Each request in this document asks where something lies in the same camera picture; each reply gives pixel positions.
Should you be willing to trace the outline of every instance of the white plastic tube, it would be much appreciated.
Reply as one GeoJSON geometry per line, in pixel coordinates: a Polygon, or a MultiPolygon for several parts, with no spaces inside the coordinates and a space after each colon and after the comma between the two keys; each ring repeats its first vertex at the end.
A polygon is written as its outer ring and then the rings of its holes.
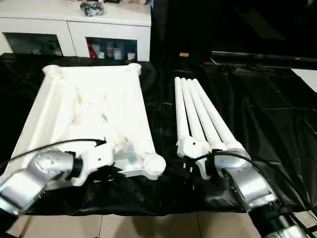
{"type": "Polygon", "coordinates": [[[207,96],[206,92],[203,90],[201,85],[199,84],[197,79],[193,79],[193,84],[195,86],[196,91],[198,92],[206,111],[209,117],[212,120],[221,140],[225,143],[227,149],[243,149],[241,143],[239,143],[231,133],[230,129],[226,125],[226,123],[221,118],[219,112],[212,104],[211,100],[207,96]]]}
{"type": "Polygon", "coordinates": [[[208,116],[208,113],[198,93],[196,92],[196,89],[191,79],[187,80],[187,85],[192,95],[192,99],[194,101],[194,105],[195,105],[199,120],[203,126],[207,141],[210,144],[211,149],[221,149],[221,150],[225,149],[225,145],[222,143],[210,117],[208,116]]]}
{"type": "Polygon", "coordinates": [[[206,140],[185,78],[181,79],[181,85],[192,137],[196,140],[206,140]]]}
{"type": "Polygon", "coordinates": [[[176,101],[176,120],[177,120],[177,139],[180,141],[185,136],[189,136],[183,90],[179,77],[175,78],[175,101],[176,101]]]}

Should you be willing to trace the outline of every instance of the wire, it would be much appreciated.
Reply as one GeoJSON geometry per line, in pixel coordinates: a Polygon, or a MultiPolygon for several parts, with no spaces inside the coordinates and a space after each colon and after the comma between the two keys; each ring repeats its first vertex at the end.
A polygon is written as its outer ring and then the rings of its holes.
{"type": "Polygon", "coordinates": [[[8,159],[8,160],[5,160],[5,161],[2,161],[0,163],[0,168],[6,166],[6,164],[10,161],[13,161],[13,160],[16,160],[16,159],[19,159],[21,158],[22,156],[25,156],[25,155],[28,155],[28,154],[31,154],[31,153],[34,153],[36,151],[39,151],[39,150],[43,150],[43,149],[46,149],[48,147],[51,147],[51,146],[56,146],[56,145],[60,145],[60,144],[66,144],[66,143],[70,143],[70,142],[78,142],[78,141],[90,141],[90,142],[95,142],[97,145],[101,145],[101,144],[104,144],[106,143],[106,140],[99,140],[99,139],[71,139],[71,140],[62,140],[62,141],[58,141],[58,142],[55,142],[55,143],[52,143],[52,144],[49,144],[49,145],[44,145],[44,146],[41,146],[41,147],[38,147],[38,148],[35,148],[33,150],[30,150],[30,151],[27,151],[27,152],[24,152],[20,155],[17,155],[11,159],[8,159]]]}
{"type": "Polygon", "coordinates": [[[210,56],[210,59],[215,65],[219,65],[216,61],[213,60],[213,58],[211,56],[210,56]]]}
{"type": "MultiPolygon", "coordinates": [[[[217,151],[215,152],[215,155],[228,155],[228,156],[235,156],[235,157],[238,157],[240,159],[243,159],[247,162],[249,162],[250,164],[252,164],[254,167],[256,167],[263,175],[266,176],[266,173],[265,171],[260,167],[258,166],[258,164],[243,156],[243,155],[239,155],[239,154],[236,154],[236,153],[232,153],[232,152],[228,152],[228,151],[217,151]]],[[[285,180],[286,182],[294,189],[294,191],[298,194],[298,196],[300,197],[300,199],[302,200],[302,202],[304,202],[304,209],[307,210],[306,206],[311,209],[311,211],[316,215],[317,214],[317,210],[313,207],[312,203],[310,203],[297,189],[297,187],[293,184],[293,182],[287,177],[287,175],[285,173],[283,173],[279,168],[277,168],[275,165],[271,164],[270,162],[268,161],[265,161],[261,158],[258,158],[258,161],[260,162],[263,162],[264,164],[266,164],[267,166],[269,166],[270,168],[274,169],[275,171],[277,171],[285,180]]]]}

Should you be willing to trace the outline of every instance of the black plastic sheet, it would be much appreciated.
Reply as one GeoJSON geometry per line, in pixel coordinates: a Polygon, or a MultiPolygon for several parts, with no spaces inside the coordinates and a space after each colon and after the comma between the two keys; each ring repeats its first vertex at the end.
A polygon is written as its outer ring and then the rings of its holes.
{"type": "MultiPolygon", "coordinates": [[[[0,58],[2,157],[10,157],[44,78],[42,68],[125,64],[87,58],[17,56],[0,58]]],[[[226,182],[213,177],[194,179],[194,189],[185,184],[177,168],[174,78],[197,78],[223,119],[253,160],[258,157],[287,172],[296,187],[317,205],[317,95],[290,69],[196,66],[188,69],[154,68],[142,64],[140,82],[157,153],[167,162],[162,177],[105,179],[82,187],[49,191],[32,207],[36,215],[166,215],[191,211],[243,212],[226,182]]],[[[278,187],[283,201],[296,211],[301,202],[287,183],[259,162],[278,187]]]]}

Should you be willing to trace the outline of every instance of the floor tile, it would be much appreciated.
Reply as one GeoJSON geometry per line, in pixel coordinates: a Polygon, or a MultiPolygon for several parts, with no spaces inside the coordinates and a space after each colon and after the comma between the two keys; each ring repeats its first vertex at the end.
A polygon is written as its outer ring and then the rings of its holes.
{"type": "Polygon", "coordinates": [[[199,212],[202,238],[259,238],[248,214],[199,212]]]}
{"type": "Polygon", "coordinates": [[[100,238],[200,238],[195,213],[165,217],[103,216],[100,238]]]}
{"type": "Polygon", "coordinates": [[[8,233],[24,238],[95,238],[99,236],[102,216],[25,216],[8,233]]]}

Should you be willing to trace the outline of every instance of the glass cabinet door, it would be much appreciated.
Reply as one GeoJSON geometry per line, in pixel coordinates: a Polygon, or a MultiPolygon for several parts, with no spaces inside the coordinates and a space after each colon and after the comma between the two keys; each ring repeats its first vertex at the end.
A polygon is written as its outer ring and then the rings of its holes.
{"type": "Polygon", "coordinates": [[[86,37],[91,58],[137,60],[137,41],[86,37]]]}
{"type": "Polygon", "coordinates": [[[76,56],[66,21],[0,18],[3,53],[76,56]]]}
{"type": "Polygon", "coordinates": [[[56,35],[31,33],[3,33],[13,53],[62,56],[56,35]]]}
{"type": "Polygon", "coordinates": [[[150,26],[68,22],[76,55],[115,60],[150,60],[150,26]]]}

